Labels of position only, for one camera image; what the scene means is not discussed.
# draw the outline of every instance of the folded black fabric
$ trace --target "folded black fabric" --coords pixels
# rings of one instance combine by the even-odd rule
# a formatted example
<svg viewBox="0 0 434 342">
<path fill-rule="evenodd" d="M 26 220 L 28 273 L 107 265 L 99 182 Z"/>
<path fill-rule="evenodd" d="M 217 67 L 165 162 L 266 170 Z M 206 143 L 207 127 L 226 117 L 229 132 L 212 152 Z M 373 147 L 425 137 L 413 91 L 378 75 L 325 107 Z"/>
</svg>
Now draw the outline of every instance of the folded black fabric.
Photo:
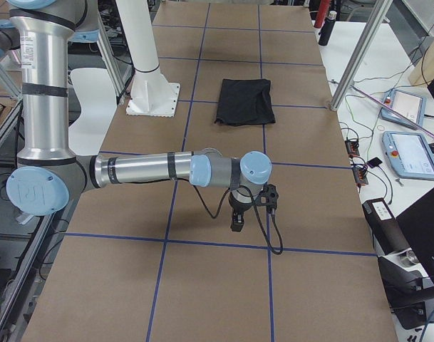
<svg viewBox="0 0 434 342">
<path fill-rule="evenodd" d="M 224 79 L 215 123 L 231 126 L 275 123 L 270 89 L 269 80 Z"/>
</svg>

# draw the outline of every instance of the black device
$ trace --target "black device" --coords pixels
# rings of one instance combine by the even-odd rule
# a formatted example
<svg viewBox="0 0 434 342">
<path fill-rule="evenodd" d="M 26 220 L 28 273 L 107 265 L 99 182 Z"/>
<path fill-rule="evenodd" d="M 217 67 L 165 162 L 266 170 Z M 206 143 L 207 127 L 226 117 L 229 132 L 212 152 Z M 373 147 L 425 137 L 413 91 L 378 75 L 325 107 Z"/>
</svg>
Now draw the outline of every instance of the black device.
<svg viewBox="0 0 434 342">
<path fill-rule="evenodd" d="M 434 188 L 398 215 L 397 221 L 434 282 Z"/>
<path fill-rule="evenodd" d="M 329 39 L 331 38 L 332 30 L 334 29 L 334 24 L 336 23 L 337 12 L 330 11 L 329 15 L 324 19 L 324 25 L 319 32 L 318 44 L 321 46 L 328 45 Z"/>
<path fill-rule="evenodd" d="M 405 270 L 400 267 L 380 267 L 391 307 L 397 308 L 394 311 L 404 328 L 413 328 L 424 324 L 430 308 L 434 307 L 434 188 L 399 214 L 397 222 L 430 277 L 406 280 Z"/>
<path fill-rule="evenodd" d="M 362 204 L 364 216 L 384 254 L 410 248 L 396 218 L 383 198 L 370 199 Z"/>
</svg>

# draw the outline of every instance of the metal frame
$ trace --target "metal frame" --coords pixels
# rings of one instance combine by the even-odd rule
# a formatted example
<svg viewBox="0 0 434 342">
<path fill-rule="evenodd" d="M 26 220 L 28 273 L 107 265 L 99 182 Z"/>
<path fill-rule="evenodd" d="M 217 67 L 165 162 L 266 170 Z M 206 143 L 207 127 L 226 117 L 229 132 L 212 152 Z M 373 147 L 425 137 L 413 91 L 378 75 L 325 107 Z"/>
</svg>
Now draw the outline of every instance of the metal frame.
<svg viewBox="0 0 434 342">
<path fill-rule="evenodd" d="M 53 215 L 45 216 L 38 231 L 31 242 L 31 245 L 25 253 L 24 259 L 21 261 L 19 271 L 12 284 L 6 289 L 6 300 L 1 304 L 0 308 L 0 334 L 5 327 L 9 314 L 16 303 L 17 297 L 23 286 L 26 277 L 30 272 L 30 268 L 39 252 L 43 239 L 46 236 L 49 224 L 53 219 Z"/>
<path fill-rule="evenodd" d="M 352 86 L 354 76 L 361 65 L 364 56 L 372 43 L 372 40 L 375 38 L 375 35 L 383 22 L 386 13 L 389 10 L 389 7 L 393 3 L 393 0 L 377 0 L 375 6 L 373 7 L 373 11 L 371 16 L 368 18 L 367 24 L 364 27 L 364 30 L 359 38 L 358 43 L 354 49 L 353 54 L 351 55 L 350 61 L 346 66 L 345 71 L 341 77 L 339 82 L 339 86 L 337 87 L 332 101 L 329 105 L 331 110 L 337 110 L 340 104 L 343 101 L 348 89 Z"/>
<path fill-rule="evenodd" d="M 0 64 L 0 83 L 9 93 L 12 98 L 21 98 L 21 91 L 19 87 L 16 85 L 12 77 L 3 69 Z"/>
<path fill-rule="evenodd" d="M 7 139 L 9 134 L 13 131 L 16 125 L 17 116 L 20 114 L 21 100 L 17 101 L 17 104 L 11 110 L 11 112 L 6 117 L 5 121 L 0 126 L 0 147 L 3 145 L 4 141 Z"/>
<path fill-rule="evenodd" d="M 122 96 L 125 85 L 123 84 L 122 76 L 120 74 L 120 69 L 114 58 L 114 52 L 110 46 L 108 35 L 105 32 L 103 20 L 98 12 L 98 27 L 100 29 L 100 34 L 98 38 L 98 48 L 101 52 L 101 57 L 103 58 L 106 69 L 108 70 L 109 77 L 114 85 L 115 92 L 118 96 Z"/>
</svg>

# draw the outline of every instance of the table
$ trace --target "table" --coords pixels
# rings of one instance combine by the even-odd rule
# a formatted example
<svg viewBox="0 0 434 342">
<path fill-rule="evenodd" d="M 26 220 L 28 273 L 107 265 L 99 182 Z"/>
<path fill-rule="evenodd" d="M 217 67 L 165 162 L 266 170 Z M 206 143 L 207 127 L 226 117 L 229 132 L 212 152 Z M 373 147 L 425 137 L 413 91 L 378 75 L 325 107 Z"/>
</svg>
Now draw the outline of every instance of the table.
<svg viewBox="0 0 434 342">
<path fill-rule="evenodd" d="M 397 341 L 308 11 L 166 1 L 154 24 L 175 117 L 120 106 L 101 152 L 266 152 L 286 251 L 251 214 L 240 234 L 227 205 L 212 221 L 185 183 L 87 192 L 24 341 Z M 261 77 L 277 123 L 215 125 L 221 80 Z"/>
<path fill-rule="evenodd" d="M 326 67 L 326 74 L 328 80 L 339 81 L 341 75 L 348 63 L 348 60 L 354 50 L 357 40 L 361 35 L 364 24 L 362 23 L 350 23 L 350 22 L 338 22 L 334 27 L 331 39 L 327 46 L 320 46 L 321 56 L 323 63 Z M 402 72 L 406 69 L 406 72 L 401 76 L 395 76 L 390 79 L 375 79 L 358 82 L 356 84 L 360 89 L 368 93 L 386 92 L 393 86 L 407 86 L 408 75 L 413 70 L 410 66 L 410 59 L 406 55 L 394 32 L 388 24 L 382 24 L 371 47 L 369 48 L 366 57 L 361 64 L 361 67 L 356 74 L 355 81 L 362 80 L 364 78 L 377 78 L 377 77 L 389 77 L 396 73 Z M 335 90 L 335 85 L 331 84 L 331 91 Z M 414 88 L 401 88 L 405 91 L 416 93 L 418 95 L 425 96 L 427 98 L 425 112 L 429 115 L 434 115 L 434 100 L 429 94 L 427 88 L 414 87 Z M 350 91 L 348 94 L 359 95 L 354 91 Z M 378 98 L 382 98 L 383 94 L 376 94 Z M 398 216 L 403 210 L 407 209 L 416 200 L 422 197 L 430 189 L 434 187 L 434 182 L 424 180 L 407 180 L 402 179 L 403 186 L 395 181 L 398 177 L 393 173 L 389 166 L 387 157 L 382 151 L 381 136 L 385 130 L 394 130 L 400 132 L 411 132 L 411 130 L 404 128 L 401 125 L 396 125 L 384 120 L 378 120 L 376 118 L 379 112 L 379 108 L 369 100 L 363 98 L 357 98 L 354 96 L 348 97 L 349 107 L 342 103 L 338 110 L 339 120 L 349 125 L 363 137 L 370 135 L 368 129 L 358 125 L 352 120 L 350 109 L 353 112 L 354 118 L 364 125 L 372 128 L 375 127 L 373 142 L 370 146 L 369 139 L 361 140 L 361 146 L 359 147 L 360 153 L 365 160 L 370 160 L 373 157 L 379 157 L 382 159 L 383 164 L 381 167 L 390 178 L 393 186 L 393 202 L 389 205 L 394 216 Z M 423 126 L 432 132 L 434 132 L 434 120 L 425 118 Z M 386 182 L 386 176 L 380 170 L 373 169 L 372 172 L 376 173 L 379 177 Z M 361 203 L 366 200 L 382 197 L 384 193 L 384 186 L 374 176 L 368 175 L 369 185 L 361 188 L 360 199 Z M 389 259 L 398 264 L 395 255 L 389 256 Z M 424 269 L 418 265 L 409 268 L 409 271 L 420 270 L 424 275 Z M 410 335 L 418 335 L 418 333 L 404 330 L 396 317 L 393 317 L 396 323 L 396 330 L 399 337 L 399 341 L 405 341 Z M 434 341 L 434 324 L 428 327 L 424 341 Z"/>
</svg>

